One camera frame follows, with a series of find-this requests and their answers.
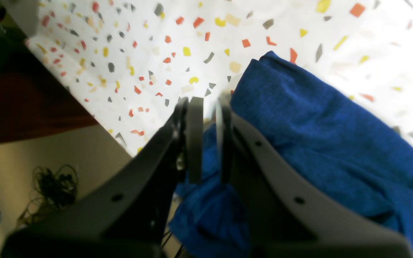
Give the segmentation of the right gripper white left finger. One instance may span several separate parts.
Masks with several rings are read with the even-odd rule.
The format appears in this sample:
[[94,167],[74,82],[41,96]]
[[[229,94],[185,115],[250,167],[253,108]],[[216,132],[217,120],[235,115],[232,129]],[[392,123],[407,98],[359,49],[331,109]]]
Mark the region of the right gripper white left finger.
[[5,241],[2,258],[163,258],[178,183],[202,178],[203,99],[182,98],[140,153],[103,186]]

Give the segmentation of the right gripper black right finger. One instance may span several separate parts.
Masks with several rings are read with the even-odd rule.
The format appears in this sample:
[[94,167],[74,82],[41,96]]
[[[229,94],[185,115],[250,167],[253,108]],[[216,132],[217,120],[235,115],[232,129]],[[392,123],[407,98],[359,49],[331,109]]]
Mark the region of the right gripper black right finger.
[[216,127],[221,181],[245,206],[250,258],[413,258],[403,235],[316,189],[225,98]]

